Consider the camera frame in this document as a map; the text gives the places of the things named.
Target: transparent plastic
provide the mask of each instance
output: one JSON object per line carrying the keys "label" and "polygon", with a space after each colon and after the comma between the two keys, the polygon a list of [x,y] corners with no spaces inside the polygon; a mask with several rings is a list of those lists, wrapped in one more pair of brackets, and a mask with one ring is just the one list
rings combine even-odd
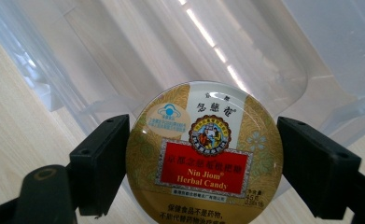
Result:
{"label": "transparent plastic", "polygon": [[349,59],[360,67],[339,76],[351,68],[339,73],[334,65],[343,64],[325,55],[349,55],[322,51],[304,27],[317,29],[292,2],[0,0],[0,42],[48,109],[67,107],[86,134],[120,114],[133,127],[159,93],[210,80],[252,94],[274,119],[299,119],[346,146],[365,134],[365,57]]}
{"label": "transparent plastic", "polygon": [[307,74],[256,5],[2,0],[0,40],[30,56],[85,133],[192,80],[236,86],[276,117],[304,94]]}
{"label": "transparent plastic", "polygon": [[365,1],[283,2],[341,88],[357,98],[320,126],[348,146],[365,134]]}

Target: candy tin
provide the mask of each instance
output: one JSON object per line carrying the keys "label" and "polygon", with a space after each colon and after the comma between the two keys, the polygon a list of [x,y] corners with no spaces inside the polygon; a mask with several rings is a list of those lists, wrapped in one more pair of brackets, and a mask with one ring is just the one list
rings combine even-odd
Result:
{"label": "candy tin", "polygon": [[159,223],[247,223],[273,198],[283,165],[273,119],[216,82],[175,86],[147,105],[127,146],[133,195]]}

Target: round tin lid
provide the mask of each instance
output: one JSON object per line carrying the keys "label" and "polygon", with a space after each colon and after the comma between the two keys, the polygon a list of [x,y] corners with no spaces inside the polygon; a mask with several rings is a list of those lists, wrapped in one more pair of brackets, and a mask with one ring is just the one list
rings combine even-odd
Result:
{"label": "round tin lid", "polygon": [[126,160],[134,197],[159,223],[234,224],[269,204],[283,151],[273,119],[252,96],[197,81],[147,105]]}

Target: blue logo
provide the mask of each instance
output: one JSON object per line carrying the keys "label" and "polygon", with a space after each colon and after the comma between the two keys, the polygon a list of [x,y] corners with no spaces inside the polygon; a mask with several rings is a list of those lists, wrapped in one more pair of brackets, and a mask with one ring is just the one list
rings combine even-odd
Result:
{"label": "blue logo", "polygon": [[168,104],[158,110],[158,114],[162,115],[164,119],[174,120],[181,117],[181,113],[175,108],[174,105]]}

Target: logo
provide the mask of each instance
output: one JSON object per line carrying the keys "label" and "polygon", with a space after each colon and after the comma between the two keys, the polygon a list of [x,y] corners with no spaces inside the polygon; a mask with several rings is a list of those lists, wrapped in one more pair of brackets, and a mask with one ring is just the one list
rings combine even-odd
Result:
{"label": "logo", "polygon": [[158,114],[162,115],[164,119],[175,120],[175,118],[180,118],[181,113],[172,104],[167,104],[158,110]]}
{"label": "logo", "polygon": [[189,141],[191,146],[205,156],[216,156],[228,148],[232,131],[223,118],[205,115],[191,124]]}

